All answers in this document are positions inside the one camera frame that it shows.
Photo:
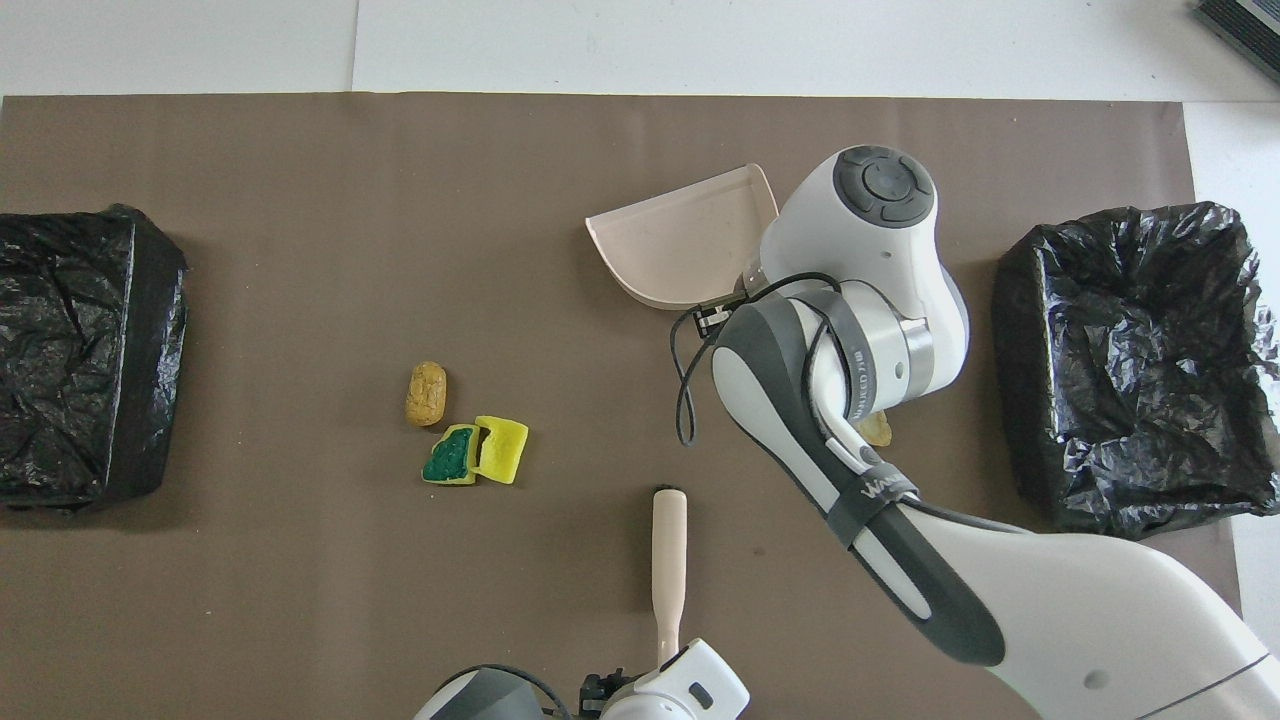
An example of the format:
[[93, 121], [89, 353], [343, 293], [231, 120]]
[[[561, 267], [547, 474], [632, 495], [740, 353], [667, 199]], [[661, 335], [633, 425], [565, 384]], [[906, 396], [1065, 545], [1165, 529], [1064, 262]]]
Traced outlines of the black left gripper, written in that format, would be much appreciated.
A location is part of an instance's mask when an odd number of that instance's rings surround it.
[[611, 700], [626, 685], [623, 673], [588, 674], [580, 685], [580, 716], [602, 717]]

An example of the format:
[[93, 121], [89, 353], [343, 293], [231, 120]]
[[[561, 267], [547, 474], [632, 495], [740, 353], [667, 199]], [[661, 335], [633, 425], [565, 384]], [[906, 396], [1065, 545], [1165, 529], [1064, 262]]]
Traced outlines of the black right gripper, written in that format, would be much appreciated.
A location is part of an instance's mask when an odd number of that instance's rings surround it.
[[717, 336], [721, 327], [748, 299], [713, 299], [695, 306], [695, 327], [699, 336]]

